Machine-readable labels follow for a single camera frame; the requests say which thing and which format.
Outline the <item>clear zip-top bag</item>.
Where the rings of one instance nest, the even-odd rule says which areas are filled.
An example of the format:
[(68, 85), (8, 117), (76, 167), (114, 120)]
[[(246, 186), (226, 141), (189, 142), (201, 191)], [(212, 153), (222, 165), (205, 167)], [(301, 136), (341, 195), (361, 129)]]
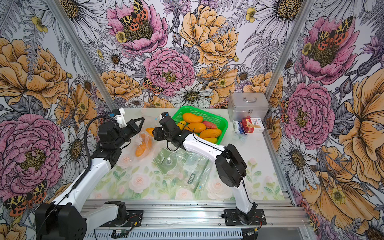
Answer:
[(129, 145), (122, 149), (122, 155), (118, 160), (118, 166), (123, 169), (136, 165), (150, 164), (165, 147), (164, 141), (156, 141), (150, 131), (160, 127), (156, 117), (144, 115), (145, 121), (142, 130), (131, 138)]

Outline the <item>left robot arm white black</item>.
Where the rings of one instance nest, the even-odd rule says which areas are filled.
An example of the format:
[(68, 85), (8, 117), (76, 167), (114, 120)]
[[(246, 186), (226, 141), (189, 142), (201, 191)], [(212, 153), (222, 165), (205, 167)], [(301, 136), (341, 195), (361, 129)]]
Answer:
[(145, 119), (119, 123), (120, 117), (106, 117), (99, 127), (99, 142), (94, 151), (86, 151), (88, 166), (52, 203), (40, 205), (35, 213), (38, 240), (82, 240), (98, 227), (128, 220), (126, 205), (107, 201), (100, 208), (82, 216), (82, 208), (99, 181), (118, 162), (122, 149), (140, 133)]

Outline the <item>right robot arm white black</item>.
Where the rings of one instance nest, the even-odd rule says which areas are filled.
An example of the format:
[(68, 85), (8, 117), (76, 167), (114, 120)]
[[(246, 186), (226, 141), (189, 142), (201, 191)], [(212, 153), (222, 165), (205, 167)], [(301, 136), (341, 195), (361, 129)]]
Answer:
[(212, 161), (220, 180), (231, 188), (236, 201), (238, 221), (251, 225), (256, 220), (257, 204), (251, 201), (246, 185), (247, 165), (237, 148), (228, 144), (221, 146), (198, 137), (194, 130), (181, 130), (168, 112), (163, 112), (160, 127), (153, 130), (156, 141), (167, 141), (177, 149), (193, 152)]

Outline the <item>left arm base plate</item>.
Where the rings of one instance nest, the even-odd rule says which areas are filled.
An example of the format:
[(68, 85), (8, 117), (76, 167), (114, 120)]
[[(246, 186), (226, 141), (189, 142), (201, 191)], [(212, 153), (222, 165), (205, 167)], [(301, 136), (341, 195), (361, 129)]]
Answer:
[(126, 213), (123, 214), (122, 217), (119, 216), (116, 220), (107, 222), (101, 225), (101, 227), (140, 227), (142, 224), (143, 215), (143, 210), (126, 210)]

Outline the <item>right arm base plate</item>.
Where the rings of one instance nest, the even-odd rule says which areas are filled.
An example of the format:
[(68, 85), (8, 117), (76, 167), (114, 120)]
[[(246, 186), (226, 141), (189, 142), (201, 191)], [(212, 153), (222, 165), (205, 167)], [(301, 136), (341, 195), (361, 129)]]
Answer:
[(262, 209), (256, 209), (253, 214), (241, 214), (237, 209), (225, 209), (221, 217), (226, 226), (266, 226), (267, 219)]

